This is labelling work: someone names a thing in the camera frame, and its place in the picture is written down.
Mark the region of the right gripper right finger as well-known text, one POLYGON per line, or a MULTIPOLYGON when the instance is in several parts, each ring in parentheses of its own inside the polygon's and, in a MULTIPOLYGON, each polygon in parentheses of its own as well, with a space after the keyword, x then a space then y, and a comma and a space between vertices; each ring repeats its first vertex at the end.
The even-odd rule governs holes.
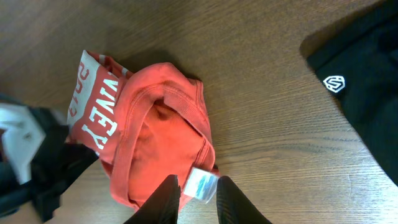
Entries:
POLYGON ((228 176, 218 179, 216 207, 219 224, 271 224, 228 176))

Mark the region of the black garment at right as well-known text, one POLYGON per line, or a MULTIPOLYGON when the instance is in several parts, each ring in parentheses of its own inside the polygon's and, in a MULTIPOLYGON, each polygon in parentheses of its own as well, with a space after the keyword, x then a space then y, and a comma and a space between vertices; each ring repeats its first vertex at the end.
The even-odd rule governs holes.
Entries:
POLYGON ((357 18, 306 61, 397 182, 397 0, 357 18))

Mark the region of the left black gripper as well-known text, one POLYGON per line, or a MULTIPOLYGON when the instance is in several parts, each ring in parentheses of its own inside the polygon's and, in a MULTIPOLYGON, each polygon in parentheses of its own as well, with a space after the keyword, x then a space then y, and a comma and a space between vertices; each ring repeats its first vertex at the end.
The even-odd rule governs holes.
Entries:
POLYGON ((61 124, 49 109, 31 108, 30 112, 45 134, 30 163, 32 203, 40 219, 47 222, 60 207, 61 195, 98 156, 82 144, 67 143, 68 125, 61 124))

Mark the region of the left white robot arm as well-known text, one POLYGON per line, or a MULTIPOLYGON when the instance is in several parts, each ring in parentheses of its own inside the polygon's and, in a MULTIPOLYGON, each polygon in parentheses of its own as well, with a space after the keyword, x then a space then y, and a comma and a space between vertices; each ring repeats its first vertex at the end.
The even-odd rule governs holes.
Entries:
POLYGON ((42 222, 53 218, 62 194, 98 156, 67 140, 64 115, 1 94, 1 216, 30 202, 42 222))

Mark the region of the red polo shirt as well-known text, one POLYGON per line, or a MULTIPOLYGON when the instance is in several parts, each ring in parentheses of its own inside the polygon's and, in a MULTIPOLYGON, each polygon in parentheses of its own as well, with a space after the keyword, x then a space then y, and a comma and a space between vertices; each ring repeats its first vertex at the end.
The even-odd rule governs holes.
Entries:
POLYGON ((70 139, 95 151, 112 198, 140 209, 169 175, 185 206, 197 170, 218 175, 203 84, 173 64, 131 72, 109 56, 84 50, 68 109, 70 139))

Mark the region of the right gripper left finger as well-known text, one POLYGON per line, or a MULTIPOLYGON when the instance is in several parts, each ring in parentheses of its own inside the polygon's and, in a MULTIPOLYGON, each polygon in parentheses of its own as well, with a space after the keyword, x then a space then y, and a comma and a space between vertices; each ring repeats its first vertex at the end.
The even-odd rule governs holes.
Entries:
POLYGON ((124 224, 177 224, 180 195, 177 176, 168 175, 124 224))

